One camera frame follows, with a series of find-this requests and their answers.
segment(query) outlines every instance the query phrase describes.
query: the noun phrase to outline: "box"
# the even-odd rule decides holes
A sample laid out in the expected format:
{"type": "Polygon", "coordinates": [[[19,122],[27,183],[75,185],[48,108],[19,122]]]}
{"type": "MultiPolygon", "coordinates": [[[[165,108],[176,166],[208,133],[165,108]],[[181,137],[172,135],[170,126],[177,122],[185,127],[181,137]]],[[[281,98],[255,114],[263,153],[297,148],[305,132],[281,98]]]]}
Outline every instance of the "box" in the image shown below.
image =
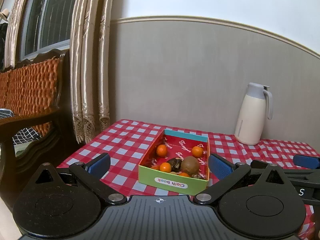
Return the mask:
{"type": "Polygon", "coordinates": [[[147,149],[139,163],[139,182],[185,195],[196,195],[206,189],[209,181],[209,155],[210,144],[208,137],[164,129],[147,149]],[[168,153],[166,158],[156,155],[156,148],[160,144],[167,146],[168,153]],[[150,168],[152,165],[161,165],[161,163],[167,162],[172,158],[179,157],[184,159],[187,156],[192,156],[191,149],[194,146],[204,148],[202,157],[198,159],[200,163],[199,173],[204,179],[183,177],[150,168]]]}

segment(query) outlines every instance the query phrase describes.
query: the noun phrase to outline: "brown fruit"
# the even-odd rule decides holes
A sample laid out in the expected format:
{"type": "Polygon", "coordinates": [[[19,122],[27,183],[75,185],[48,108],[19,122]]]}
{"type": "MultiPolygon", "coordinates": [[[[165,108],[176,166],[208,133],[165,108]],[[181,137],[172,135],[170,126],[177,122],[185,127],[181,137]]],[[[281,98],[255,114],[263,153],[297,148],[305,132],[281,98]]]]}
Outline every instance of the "brown fruit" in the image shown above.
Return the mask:
{"type": "Polygon", "coordinates": [[[191,177],[192,177],[192,178],[195,178],[195,179],[204,179],[204,178],[202,178],[202,176],[201,176],[200,174],[198,174],[198,173],[193,174],[191,177]]]}
{"type": "Polygon", "coordinates": [[[181,171],[189,174],[190,176],[198,173],[200,164],[198,160],[193,156],[186,157],[181,163],[181,171]]]}
{"type": "Polygon", "coordinates": [[[169,163],[171,165],[171,170],[172,171],[180,171],[180,166],[182,163],[182,159],[180,158],[173,158],[167,161],[167,163],[169,163]]]}

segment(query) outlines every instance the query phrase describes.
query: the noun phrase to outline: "plaid cloth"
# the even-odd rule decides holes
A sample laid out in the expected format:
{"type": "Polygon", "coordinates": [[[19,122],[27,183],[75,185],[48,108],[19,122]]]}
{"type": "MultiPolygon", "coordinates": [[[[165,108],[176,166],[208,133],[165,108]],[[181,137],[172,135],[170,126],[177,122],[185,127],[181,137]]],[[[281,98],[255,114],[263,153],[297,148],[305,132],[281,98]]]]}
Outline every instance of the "plaid cloth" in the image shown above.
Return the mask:
{"type": "MultiPolygon", "coordinates": [[[[14,113],[9,109],[0,109],[0,119],[13,117],[14,113]]],[[[33,128],[23,128],[18,131],[13,137],[13,145],[22,144],[26,142],[32,142],[39,140],[40,134],[38,134],[33,128]]]]}
{"type": "MultiPolygon", "coordinates": [[[[58,168],[67,168],[79,161],[87,163],[100,154],[108,152],[111,157],[111,166],[109,171],[101,178],[101,181],[111,188],[126,196],[178,195],[176,192],[139,183],[138,164],[140,159],[164,128],[208,136],[210,151],[218,153],[232,163],[244,162],[250,164],[252,160],[261,160],[268,163],[277,163],[286,169],[304,169],[294,165],[292,159],[295,154],[319,156],[310,145],[303,142],[262,139],[257,145],[248,146],[239,143],[234,135],[166,127],[133,120],[119,120],[88,144],[71,154],[58,168]]],[[[208,186],[218,181],[218,178],[210,173],[208,186]]],[[[307,215],[299,232],[299,237],[303,240],[311,240],[313,238],[310,236],[314,230],[314,211],[310,205],[305,205],[305,207],[307,215]]]]}

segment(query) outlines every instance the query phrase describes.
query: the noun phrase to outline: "gray lid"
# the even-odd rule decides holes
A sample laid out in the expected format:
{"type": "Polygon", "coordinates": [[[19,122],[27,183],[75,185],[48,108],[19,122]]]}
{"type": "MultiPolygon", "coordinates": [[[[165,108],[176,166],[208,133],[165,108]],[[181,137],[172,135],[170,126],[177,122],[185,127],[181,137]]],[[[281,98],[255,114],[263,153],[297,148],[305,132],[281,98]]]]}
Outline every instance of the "gray lid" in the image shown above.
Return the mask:
{"type": "Polygon", "coordinates": [[[246,94],[253,98],[266,99],[266,97],[263,94],[265,87],[267,88],[268,86],[250,82],[246,94]]]}

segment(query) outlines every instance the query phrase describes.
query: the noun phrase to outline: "chair backrest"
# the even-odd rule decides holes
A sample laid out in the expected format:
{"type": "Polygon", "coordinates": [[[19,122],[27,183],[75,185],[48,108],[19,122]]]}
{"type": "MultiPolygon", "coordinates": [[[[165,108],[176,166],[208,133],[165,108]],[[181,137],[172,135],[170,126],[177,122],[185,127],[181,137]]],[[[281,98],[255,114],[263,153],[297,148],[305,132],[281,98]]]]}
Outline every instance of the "chair backrest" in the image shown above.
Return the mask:
{"type": "MultiPolygon", "coordinates": [[[[62,68],[66,51],[52,50],[39,54],[32,62],[18,62],[14,68],[0,73],[0,108],[15,115],[40,113],[50,106],[59,106],[62,92],[62,68]]],[[[50,123],[33,127],[42,136],[50,123]]]]}

